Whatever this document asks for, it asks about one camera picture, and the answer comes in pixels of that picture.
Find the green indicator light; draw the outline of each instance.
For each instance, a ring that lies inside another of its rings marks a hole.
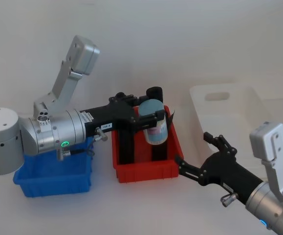
[[[61,147],[66,147],[69,145],[69,142],[68,141],[64,141],[62,144],[61,144]]]

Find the red plastic bin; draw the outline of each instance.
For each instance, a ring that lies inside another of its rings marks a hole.
[[[167,106],[164,109],[170,115]],[[120,183],[137,182],[144,180],[166,179],[178,176],[178,165],[174,162],[175,154],[183,158],[183,154],[178,142],[174,125],[168,132],[167,138],[168,156],[167,160],[151,161],[151,145],[146,142],[143,131],[139,131],[134,136],[134,159],[133,164],[119,164],[119,140],[117,131],[112,131],[112,154],[113,167],[116,170],[116,176]]]

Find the blue plastic bin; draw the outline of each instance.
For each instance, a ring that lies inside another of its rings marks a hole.
[[[92,138],[70,149],[85,149]],[[24,156],[23,166],[17,170],[13,182],[20,185],[26,197],[40,197],[88,192],[91,186],[91,160],[86,152],[58,161],[56,151],[37,156]]]

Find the white wall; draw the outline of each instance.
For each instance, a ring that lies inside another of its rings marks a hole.
[[[32,112],[75,34],[101,50],[77,108],[152,85],[179,105],[193,85],[236,80],[283,97],[283,0],[0,0],[0,106]]]

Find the blue indicator light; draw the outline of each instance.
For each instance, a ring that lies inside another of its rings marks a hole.
[[[260,219],[260,222],[267,227],[267,223],[264,220]]]

